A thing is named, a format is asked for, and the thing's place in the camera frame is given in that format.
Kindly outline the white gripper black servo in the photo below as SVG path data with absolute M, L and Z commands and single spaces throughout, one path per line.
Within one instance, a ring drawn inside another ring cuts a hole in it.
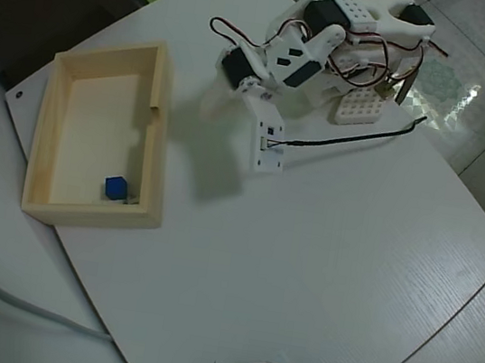
M 276 54 L 267 46 L 256 50 L 240 42 L 228 47 L 216 63 L 217 77 L 225 81 L 226 87 L 213 82 L 203 93 L 201 120 L 209 122 L 228 116 L 237 109 L 239 97 L 275 101 L 278 62 Z

